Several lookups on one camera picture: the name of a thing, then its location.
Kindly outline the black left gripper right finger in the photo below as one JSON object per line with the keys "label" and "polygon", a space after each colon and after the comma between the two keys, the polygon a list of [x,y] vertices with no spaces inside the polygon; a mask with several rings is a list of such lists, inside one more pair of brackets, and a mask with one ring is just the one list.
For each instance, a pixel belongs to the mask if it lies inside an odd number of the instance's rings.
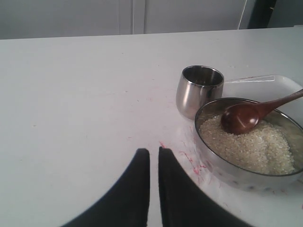
{"label": "black left gripper right finger", "polygon": [[159,147],[158,182],[164,227],[235,226],[235,218],[201,192],[169,148]]}

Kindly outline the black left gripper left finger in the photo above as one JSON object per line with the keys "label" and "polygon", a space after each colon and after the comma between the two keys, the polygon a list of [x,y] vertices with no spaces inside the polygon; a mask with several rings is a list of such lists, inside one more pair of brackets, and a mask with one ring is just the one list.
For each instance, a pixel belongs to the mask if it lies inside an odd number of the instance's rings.
{"label": "black left gripper left finger", "polygon": [[150,154],[136,151],[111,189],[66,227],[145,227],[150,204]]}

